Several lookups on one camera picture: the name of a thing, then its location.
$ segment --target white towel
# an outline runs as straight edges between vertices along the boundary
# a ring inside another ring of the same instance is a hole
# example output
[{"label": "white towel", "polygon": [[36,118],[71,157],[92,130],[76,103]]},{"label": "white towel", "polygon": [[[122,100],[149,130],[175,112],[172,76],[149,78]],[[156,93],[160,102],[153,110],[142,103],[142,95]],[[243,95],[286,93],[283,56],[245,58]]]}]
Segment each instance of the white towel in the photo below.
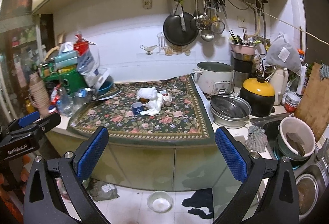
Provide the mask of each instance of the white towel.
[{"label": "white towel", "polygon": [[141,115],[149,115],[149,116],[155,116],[157,115],[161,108],[162,105],[164,103],[163,100],[163,95],[160,93],[157,93],[157,99],[156,100],[150,100],[148,103],[144,104],[144,106],[146,106],[148,108],[147,111],[141,111],[140,114]]},{"label": "white towel", "polygon": [[137,99],[144,98],[149,100],[156,100],[157,99],[157,89],[155,87],[152,88],[145,88],[142,87],[137,92]]}]

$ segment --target cutting board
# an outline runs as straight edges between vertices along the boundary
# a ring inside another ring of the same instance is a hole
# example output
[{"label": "cutting board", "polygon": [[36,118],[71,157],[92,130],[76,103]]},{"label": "cutting board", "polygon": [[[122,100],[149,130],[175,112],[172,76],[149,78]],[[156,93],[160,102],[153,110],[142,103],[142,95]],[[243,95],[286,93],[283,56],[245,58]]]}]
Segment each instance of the cutting board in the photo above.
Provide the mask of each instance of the cutting board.
[{"label": "cutting board", "polygon": [[294,113],[312,129],[316,142],[329,123],[329,78],[320,81],[320,67],[314,63],[304,95]]}]

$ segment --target stainless steel sink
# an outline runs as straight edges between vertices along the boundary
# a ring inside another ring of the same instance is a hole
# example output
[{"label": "stainless steel sink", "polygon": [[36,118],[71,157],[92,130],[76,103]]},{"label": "stainless steel sink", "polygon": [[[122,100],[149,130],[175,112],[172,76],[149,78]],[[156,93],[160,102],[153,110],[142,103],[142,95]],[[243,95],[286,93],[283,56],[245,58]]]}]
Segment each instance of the stainless steel sink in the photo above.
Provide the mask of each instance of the stainless steel sink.
[{"label": "stainless steel sink", "polygon": [[[289,113],[283,113],[267,117],[253,118],[250,120],[251,124],[265,129],[265,134],[268,136],[269,140],[269,145],[267,148],[273,159],[276,159],[272,149],[275,144],[274,137],[276,136],[277,125],[279,125],[281,120],[285,117],[293,117],[293,115]],[[320,199],[329,183],[327,162],[325,161],[324,157],[322,157],[320,161],[316,159],[318,151],[319,148],[317,145],[315,145],[314,153],[310,156],[310,158],[302,166],[293,171],[295,178],[298,178],[302,174],[311,174],[315,177],[319,187],[319,195],[317,200]]]}]

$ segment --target green floral tablecloth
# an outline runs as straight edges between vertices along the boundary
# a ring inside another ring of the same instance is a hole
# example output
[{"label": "green floral tablecloth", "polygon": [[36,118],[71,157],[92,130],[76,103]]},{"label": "green floral tablecloth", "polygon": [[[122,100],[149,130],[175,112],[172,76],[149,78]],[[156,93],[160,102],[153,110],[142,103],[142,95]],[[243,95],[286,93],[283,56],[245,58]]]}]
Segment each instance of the green floral tablecloth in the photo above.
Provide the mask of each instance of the green floral tablecloth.
[{"label": "green floral tablecloth", "polygon": [[[214,133],[190,75],[164,81],[117,84],[112,99],[86,104],[69,122],[72,132],[90,136],[98,126],[109,131],[110,142],[142,145],[213,144]],[[172,94],[172,104],[155,116],[134,115],[131,105],[141,87],[155,86]]]}]

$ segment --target metal screw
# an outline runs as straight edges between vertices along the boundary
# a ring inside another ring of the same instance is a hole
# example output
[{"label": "metal screw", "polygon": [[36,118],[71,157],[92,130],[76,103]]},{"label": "metal screw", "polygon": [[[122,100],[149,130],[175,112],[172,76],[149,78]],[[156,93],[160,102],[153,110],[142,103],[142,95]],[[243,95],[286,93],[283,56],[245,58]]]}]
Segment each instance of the metal screw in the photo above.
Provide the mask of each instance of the metal screw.
[{"label": "metal screw", "polygon": [[287,156],[282,156],[282,160],[283,160],[285,163],[289,162],[289,158],[288,158]]},{"label": "metal screw", "polygon": [[258,159],[259,158],[259,153],[258,152],[252,152],[251,153],[251,157],[254,158],[254,159]]},{"label": "metal screw", "polygon": [[34,158],[34,161],[40,162],[42,160],[42,156],[38,155],[37,157]]},{"label": "metal screw", "polygon": [[64,154],[64,157],[65,157],[66,159],[69,159],[69,158],[71,158],[72,156],[73,156],[73,152],[67,152],[67,153]]}]

